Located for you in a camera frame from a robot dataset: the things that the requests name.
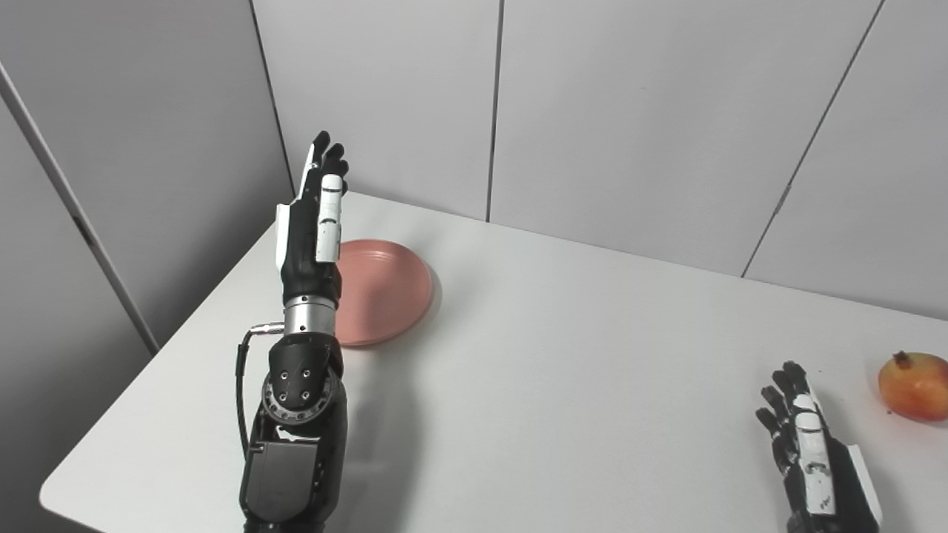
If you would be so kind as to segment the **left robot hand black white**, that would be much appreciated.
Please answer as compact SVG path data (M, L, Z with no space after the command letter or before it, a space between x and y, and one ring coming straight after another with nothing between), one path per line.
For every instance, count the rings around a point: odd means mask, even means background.
M342 296L341 270L335 262L319 262L318 225L325 178L338 176L336 191L349 191L345 179L349 163L342 143L333 143L322 130L307 152L299 193L290 204L277 206L276 267L282 282L284 306L294 299L324 298L338 304Z

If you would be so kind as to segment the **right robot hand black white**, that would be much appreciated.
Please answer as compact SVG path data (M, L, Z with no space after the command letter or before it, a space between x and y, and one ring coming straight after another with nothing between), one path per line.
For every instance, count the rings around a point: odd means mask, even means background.
M791 515L788 532L879 532L883 517L857 445L834 438L808 375L795 361L772 372L755 416L769 432Z

